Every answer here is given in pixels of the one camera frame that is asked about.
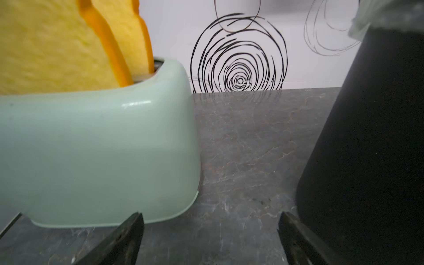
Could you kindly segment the mint green toaster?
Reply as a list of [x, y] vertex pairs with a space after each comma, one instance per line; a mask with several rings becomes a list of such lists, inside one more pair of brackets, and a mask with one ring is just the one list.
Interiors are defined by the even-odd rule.
[[195, 202], [201, 151], [184, 66], [102, 91], [1, 97], [1, 202], [48, 228], [173, 219]]

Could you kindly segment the toast slice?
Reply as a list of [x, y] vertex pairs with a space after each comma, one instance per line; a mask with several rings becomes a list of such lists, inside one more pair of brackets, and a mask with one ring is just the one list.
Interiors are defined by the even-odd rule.
[[132, 83], [112, 30], [91, 1], [1, 2], [1, 95]]
[[98, 0], [94, 7], [109, 24], [136, 83], [155, 74], [149, 31], [140, 16], [139, 0]]

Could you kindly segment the black trash bin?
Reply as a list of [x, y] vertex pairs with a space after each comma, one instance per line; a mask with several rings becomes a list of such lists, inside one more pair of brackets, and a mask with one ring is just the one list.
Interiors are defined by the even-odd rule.
[[366, 33], [297, 186], [301, 221], [356, 265], [424, 261], [424, 36]]

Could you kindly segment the front toast slice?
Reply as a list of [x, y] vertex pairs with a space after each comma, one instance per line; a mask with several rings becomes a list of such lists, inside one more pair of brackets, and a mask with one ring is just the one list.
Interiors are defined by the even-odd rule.
[[132, 83], [112, 30], [91, 1], [1, 2], [1, 95]]

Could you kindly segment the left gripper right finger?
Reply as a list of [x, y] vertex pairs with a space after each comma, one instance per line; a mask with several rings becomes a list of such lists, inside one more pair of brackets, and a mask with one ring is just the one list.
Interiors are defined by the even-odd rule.
[[346, 265], [348, 262], [290, 212], [282, 212], [278, 235], [290, 265]]

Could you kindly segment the rear toast slice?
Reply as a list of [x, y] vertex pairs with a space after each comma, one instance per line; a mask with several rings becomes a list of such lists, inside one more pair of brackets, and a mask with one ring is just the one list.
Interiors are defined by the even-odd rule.
[[140, 16], [139, 0], [98, 0], [94, 7], [109, 24], [136, 83], [155, 74], [149, 31]]

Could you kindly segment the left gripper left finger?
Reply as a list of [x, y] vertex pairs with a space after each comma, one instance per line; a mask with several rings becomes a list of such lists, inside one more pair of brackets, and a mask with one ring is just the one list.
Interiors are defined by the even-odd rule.
[[108, 235], [78, 265], [134, 265], [144, 235], [144, 219], [134, 213]]

